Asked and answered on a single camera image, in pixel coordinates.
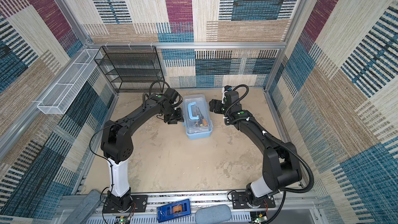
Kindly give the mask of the blue plastic tool box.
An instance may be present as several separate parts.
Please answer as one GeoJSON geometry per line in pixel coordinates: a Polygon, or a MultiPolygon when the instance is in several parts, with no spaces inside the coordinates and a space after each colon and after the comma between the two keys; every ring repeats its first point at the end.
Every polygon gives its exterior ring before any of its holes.
{"type": "Polygon", "coordinates": [[[210,137],[213,124],[210,119],[208,102],[203,94],[189,95],[183,97],[182,103],[184,126],[186,135],[190,140],[197,140],[210,137]],[[208,122],[208,126],[198,126],[197,107],[200,108],[201,113],[204,115],[208,122]]]}

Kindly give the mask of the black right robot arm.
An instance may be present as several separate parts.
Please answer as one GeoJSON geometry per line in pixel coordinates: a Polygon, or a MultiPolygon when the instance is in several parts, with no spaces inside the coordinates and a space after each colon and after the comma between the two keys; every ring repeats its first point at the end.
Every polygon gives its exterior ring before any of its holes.
{"type": "Polygon", "coordinates": [[[213,99],[209,103],[211,112],[222,114],[225,124],[235,126],[249,137],[263,155],[261,177],[246,186],[245,194],[250,207],[260,206],[265,197],[280,191],[303,194],[313,188],[314,174],[291,142],[284,143],[270,134],[251,112],[240,106],[233,113],[227,113],[227,108],[221,100],[213,99]]]}

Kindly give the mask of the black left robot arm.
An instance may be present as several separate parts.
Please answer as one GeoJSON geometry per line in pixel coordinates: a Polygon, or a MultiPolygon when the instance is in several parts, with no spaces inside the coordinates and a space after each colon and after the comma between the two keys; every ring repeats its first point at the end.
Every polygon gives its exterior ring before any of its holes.
{"type": "Polygon", "coordinates": [[[128,180],[128,160],[133,153],[132,135],[155,115],[164,116],[167,124],[183,122],[181,95],[171,93],[143,95],[143,102],[136,110],[116,121],[106,122],[103,129],[101,150],[107,161],[110,190],[107,192],[104,209],[109,213],[125,213],[133,209],[134,200],[128,180]]]}

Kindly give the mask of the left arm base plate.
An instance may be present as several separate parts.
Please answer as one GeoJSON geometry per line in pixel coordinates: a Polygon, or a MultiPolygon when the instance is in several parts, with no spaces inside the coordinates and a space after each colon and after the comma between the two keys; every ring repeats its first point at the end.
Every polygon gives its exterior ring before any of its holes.
{"type": "Polygon", "coordinates": [[[124,214],[124,213],[143,213],[146,211],[148,195],[130,195],[130,198],[123,198],[117,200],[115,197],[110,196],[105,200],[103,207],[104,214],[124,214]]]}

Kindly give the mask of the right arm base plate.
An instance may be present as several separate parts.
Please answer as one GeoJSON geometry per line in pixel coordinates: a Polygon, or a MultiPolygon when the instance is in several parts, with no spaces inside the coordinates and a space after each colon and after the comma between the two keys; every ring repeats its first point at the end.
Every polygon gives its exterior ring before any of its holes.
{"type": "Polygon", "coordinates": [[[276,207],[274,199],[265,197],[255,205],[250,204],[246,197],[246,193],[243,191],[231,190],[227,194],[227,198],[232,202],[233,209],[245,209],[245,208],[274,208],[276,207]]]}

